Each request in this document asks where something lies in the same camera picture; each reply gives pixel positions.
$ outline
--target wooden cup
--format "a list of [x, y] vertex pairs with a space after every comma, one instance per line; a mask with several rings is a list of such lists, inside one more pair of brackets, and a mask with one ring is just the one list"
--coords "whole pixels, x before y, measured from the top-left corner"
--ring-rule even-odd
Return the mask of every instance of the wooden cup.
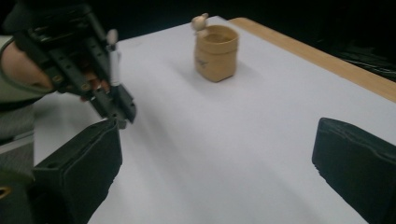
[[223, 25], [207, 26], [195, 43], [195, 69], [203, 77], [219, 82], [236, 70], [238, 33]]

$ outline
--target dark background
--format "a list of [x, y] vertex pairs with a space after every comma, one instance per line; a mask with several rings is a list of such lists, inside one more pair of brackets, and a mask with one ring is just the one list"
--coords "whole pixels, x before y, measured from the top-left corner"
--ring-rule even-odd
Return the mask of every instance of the dark background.
[[[396, 80], [394, 0], [87, 0], [106, 30], [130, 38], [188, 23], [209, 13], [229, 20], [246, 17], [306, 44]], [[1, 0], [0, 21], [13, 1]]]

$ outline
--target wooden table edge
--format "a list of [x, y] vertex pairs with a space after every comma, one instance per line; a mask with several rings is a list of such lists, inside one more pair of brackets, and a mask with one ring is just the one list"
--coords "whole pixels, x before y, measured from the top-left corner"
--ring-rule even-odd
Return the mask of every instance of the wooden table edge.
[[343, 77], [368, 91], [372, 91], [396, 103], [396, 82], [347, 63], [319, 49], [265, 27], [248, 18], [235, 18], [230, 22], [274, 45]]

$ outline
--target sleeve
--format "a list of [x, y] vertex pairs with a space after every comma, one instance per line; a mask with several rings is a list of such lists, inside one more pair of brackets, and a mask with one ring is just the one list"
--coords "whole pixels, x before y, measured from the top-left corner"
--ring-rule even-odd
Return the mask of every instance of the sleeve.
[[[11, 42], [12, 38], [0, 36], [0, 46], [3, 46], [0, 51], [0, 60], [3, 50]], [[0, 67], [0, 111], [32, 104], [47, 93], [49, 91], [46, 89], [25, 85], [13, 80]]]

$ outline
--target white table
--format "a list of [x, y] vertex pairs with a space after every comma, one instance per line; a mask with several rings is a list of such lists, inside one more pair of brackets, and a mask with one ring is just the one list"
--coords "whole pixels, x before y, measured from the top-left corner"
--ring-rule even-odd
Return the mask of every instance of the white table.
[[[120, 132], [123, 165], [90, 223], [366, 223], [311, 162], [318, 120], [396, 145], [396, 104], [221, 18], [209, 24], [240, 34], [236, 74], [220, 83], [195, 72], [189, 24], [120, 42], [138, 113]], [[99, 120], [67, 94], [35, 109], [37, 162]]]

